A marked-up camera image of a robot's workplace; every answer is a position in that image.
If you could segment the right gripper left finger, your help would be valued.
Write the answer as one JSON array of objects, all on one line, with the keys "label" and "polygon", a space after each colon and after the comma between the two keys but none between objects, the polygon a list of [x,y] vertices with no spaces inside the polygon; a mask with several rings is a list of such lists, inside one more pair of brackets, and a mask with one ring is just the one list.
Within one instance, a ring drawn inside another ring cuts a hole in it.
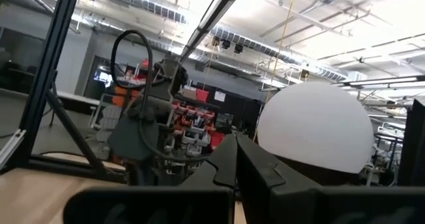
[{"label": "right gripper left finger", "polygon": [[66,203],[66,224],[222,224],[234,221],[238,144],[228,135],[176,186],[92,187]]}]

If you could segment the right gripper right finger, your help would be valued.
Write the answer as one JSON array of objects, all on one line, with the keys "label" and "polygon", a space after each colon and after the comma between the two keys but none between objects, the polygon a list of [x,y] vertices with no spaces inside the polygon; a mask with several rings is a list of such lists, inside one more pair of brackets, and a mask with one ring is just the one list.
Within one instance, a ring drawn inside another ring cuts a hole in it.
[{"label": "right gripper right finger", "polygon": [[424,188],[321,186],[237,135],[237,181],[248,223],[424,224]]}]

